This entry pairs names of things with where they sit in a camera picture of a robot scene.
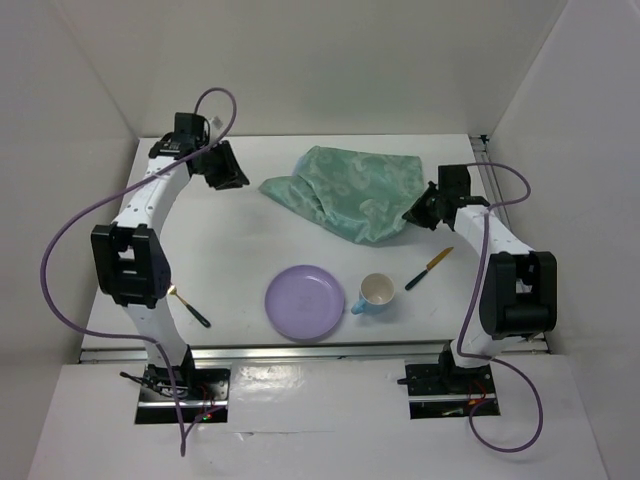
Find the gold knife dark handle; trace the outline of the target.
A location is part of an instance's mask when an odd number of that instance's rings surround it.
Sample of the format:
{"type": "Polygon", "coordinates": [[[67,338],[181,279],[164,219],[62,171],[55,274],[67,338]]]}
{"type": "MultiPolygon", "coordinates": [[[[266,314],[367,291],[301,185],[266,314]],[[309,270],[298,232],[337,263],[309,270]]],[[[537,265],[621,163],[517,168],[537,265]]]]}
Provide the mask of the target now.
{"type": "Polygon", "coordinates": [[[426,264],[425,268],[417,274],[413,279],[411,279],[404,287],[406,291],[412,290],[424,277],[428,275],[440,262],[442,262],[452,251],[453,247],[448,247],[442,250],[438,255],[436,255],[429,263],[426,264]]]}

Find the green patterned cloth placemat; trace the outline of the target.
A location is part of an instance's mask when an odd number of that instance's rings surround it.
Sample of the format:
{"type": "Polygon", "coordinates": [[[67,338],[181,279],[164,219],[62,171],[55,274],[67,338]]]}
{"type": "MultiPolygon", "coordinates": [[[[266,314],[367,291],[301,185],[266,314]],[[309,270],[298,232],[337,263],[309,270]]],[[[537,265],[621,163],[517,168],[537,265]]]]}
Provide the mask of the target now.
{"type": "Polygon", "coordinates": [[[405,229],[403,215],[425,183],[417,156],[314,146],[290,175],[265,180],[259,191],[345,240],[373,245],[405,229]]]}

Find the blue and white mug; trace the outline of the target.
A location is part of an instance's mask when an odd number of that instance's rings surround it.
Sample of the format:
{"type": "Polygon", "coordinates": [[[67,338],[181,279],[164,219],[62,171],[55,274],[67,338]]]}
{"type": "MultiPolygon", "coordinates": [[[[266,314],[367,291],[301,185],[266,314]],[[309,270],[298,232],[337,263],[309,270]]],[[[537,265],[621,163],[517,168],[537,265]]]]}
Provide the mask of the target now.
{"type": "Polygon", "coordinates": [[[351,307],[353,315],[377,315],[393,301],[395,286],[390,277],[382,273],[367,275],[361,282],[359,297],[351,307]]]}

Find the gold fork dark handle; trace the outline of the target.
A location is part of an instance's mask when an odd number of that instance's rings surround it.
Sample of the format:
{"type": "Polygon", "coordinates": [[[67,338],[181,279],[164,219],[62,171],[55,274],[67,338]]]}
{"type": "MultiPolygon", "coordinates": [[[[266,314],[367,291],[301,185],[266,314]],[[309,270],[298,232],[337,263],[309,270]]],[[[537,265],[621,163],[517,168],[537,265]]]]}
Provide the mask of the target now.
{"type": "Polygon", "coordinates": [[[168,294],[174,296],[204,328],[211,327],[211,322],[179,294],[174,284],[169,287],[168,294]]]}

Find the purple plastic plate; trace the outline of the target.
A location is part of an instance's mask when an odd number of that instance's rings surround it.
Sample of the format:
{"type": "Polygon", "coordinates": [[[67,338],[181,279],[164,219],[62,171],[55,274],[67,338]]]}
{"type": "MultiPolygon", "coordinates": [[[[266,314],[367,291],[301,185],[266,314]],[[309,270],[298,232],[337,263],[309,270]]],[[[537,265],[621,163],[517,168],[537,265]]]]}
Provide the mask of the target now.
{"type": "Polygon", "coordinates": [[[271,326],[282,336],[317,341],[339,324],[345,306],[341,284],[314,265],[289,267],[270,282],[264,309],[271,326]]]}

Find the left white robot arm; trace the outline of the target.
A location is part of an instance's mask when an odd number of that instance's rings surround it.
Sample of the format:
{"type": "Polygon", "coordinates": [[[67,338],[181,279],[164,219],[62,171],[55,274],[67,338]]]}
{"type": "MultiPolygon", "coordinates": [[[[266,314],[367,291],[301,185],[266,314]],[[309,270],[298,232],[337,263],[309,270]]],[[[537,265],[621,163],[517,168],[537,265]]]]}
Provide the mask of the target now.
{"type": "Polygon", "coordinates": [[[167,295],[171,267],[160,244],[165,220],[181,191],[195,175],[216,190],[249,184],[228,141],[223,140],[184,162],[199,146],[198,135],[173,132],[149,151],[145,184],[135,190],[120,214],[91,232],[101,291],[112,297],[144,338],[147,373],[176,399],[196,390],[191,349],[178,333],[167,295]]]}

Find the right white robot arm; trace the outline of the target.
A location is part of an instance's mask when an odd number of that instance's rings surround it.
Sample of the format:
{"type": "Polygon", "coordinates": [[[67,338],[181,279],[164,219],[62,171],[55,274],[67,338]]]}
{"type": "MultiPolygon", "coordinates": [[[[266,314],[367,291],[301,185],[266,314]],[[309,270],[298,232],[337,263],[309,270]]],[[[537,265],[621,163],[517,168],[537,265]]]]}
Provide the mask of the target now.
{"type": "Polygon", "coordinates": [[[497,208],[471,194],[468,165],[443,165],[437,181],[403,215],[430,230],[445,224],[479,255],[470,306],[448,347],[451,358],[436,369],[438,384],[448,392],[468,384],[471,369],[556,327],[556,257],[519,240],[494,213],[497,208]]]}

